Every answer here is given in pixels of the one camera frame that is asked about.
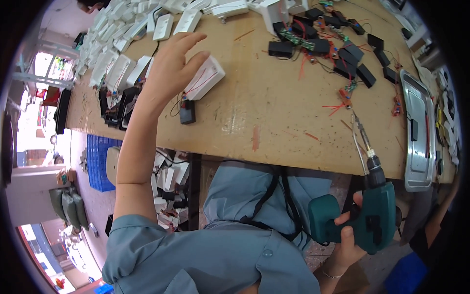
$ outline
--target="electric drill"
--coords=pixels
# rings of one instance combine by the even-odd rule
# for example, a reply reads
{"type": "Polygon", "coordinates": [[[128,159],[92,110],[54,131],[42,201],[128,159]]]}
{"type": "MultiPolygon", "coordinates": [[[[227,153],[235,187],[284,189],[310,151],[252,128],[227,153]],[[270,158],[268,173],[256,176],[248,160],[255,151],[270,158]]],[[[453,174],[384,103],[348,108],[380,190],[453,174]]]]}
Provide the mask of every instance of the electric drill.
{"type": "MultiPolygon", "coordinates": [[[[310,231],[313,240],[318,243],[341,243],[341,229],[352,226],[356,245],[373,255],[389,245],[395,233],[395,190],[391,182],[385,182],[380,160],[374,149],[370,148],[364,127],[355,113],[354,117],[367,155],[368,175],[365,175],[366,189],[362,193],[362,207],[353,203],[350,219],[337,226],[334,219],[341,212],[336,198],[328,194],[312,199],[308,204],[310,231]]],[[[354,128],[352,133],[356,142],[354,128]]]]}

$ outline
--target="red electronic component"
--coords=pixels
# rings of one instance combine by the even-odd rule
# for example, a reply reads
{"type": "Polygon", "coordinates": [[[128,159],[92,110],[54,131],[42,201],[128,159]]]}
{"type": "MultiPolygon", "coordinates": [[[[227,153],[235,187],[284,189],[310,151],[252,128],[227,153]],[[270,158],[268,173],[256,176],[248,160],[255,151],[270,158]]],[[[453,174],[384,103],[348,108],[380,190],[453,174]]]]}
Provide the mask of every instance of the red electronic component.
{"type": "Polygon", "coordinates": [[[346,92],[343,88],[339,90],[339,95],[341,96],[343,103],[346,105],[346,108],[349,109],[353,106],[348,92],[346,92]]]}

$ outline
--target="human arm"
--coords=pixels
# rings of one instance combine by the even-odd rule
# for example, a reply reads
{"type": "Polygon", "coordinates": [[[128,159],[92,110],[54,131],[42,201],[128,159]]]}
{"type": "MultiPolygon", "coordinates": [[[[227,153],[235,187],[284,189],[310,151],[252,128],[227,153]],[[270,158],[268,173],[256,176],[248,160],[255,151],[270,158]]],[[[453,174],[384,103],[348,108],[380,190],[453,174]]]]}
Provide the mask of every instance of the human arm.
{"type": "MultiPolygon", "coordinates": [[[[355,193],[354,202],[362,207],[362,195],[355,193]]],[[[335,219],[335,224],[340,225],[349,220],[349,212],[341,214],[335,219]]],[[[318,267],[313,274],[320,285],[321,294],[330,294],[336,288],[340,278],[330,278],[342,276],[353,263],[358,261],[366,254],[359,246],[354,243],[354,233],[351,226],[346,226],[341,230],[341,243],[337,243],[335,250],[324,264],[318,267]]]]}
{"type": "Polygon", "coordinates": [[[142,215],[157,222],[150,177],[155,159],[158,117],[209,57],[210,53],[203,51],[187,63],[185,58],[185,54],[206,37],[200,32],[178,33],[155,56],[119,154],[115,219],[123,215],[142,215]]]}

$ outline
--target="green sack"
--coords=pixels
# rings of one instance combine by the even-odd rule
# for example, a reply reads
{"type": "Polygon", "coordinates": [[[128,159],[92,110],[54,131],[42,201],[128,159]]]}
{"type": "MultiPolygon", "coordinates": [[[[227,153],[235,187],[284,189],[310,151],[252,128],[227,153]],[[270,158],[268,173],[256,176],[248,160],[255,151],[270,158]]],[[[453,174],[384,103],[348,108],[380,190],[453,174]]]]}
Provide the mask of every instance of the green sack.
{"type": "Polygon", "coordinates": [[[63,212],[62,208],[62,189],[51,189],[49,195],[51,196],[51,203],[54,212],[64,221],[67,221],[67,217],[63,212]]]}
{"type": "Polygon", "coordinates": [[[66,192],[62,193],[62,207],[65,212],[67,220],[73,225],[77,230],[81,230],[80,221],[77,216],[77,207],[73,198],[66,192]]]}
{"type": "Polygon", "coordinates": [[[83,199],[77,193],[72,194],[73,202],[77,208],[77,216],[80,224],[85,230],[88,230],[88,220],[86,219],[85,205],[83,204],[83,199]]]}

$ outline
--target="shirt sleeve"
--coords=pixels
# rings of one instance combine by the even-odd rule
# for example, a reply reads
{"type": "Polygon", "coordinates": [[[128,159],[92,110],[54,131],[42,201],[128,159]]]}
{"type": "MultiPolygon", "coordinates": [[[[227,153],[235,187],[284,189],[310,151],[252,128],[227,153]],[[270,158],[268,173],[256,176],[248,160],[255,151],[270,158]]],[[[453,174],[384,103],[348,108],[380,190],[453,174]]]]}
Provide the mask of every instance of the shirt sleeve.
{"type": "Polygon", "coordinates": [[[141,215],[124,215],[113,221],[106,244],[103,280],[114,284],[147,259],[167,235],[165,229],[141,215]]]}

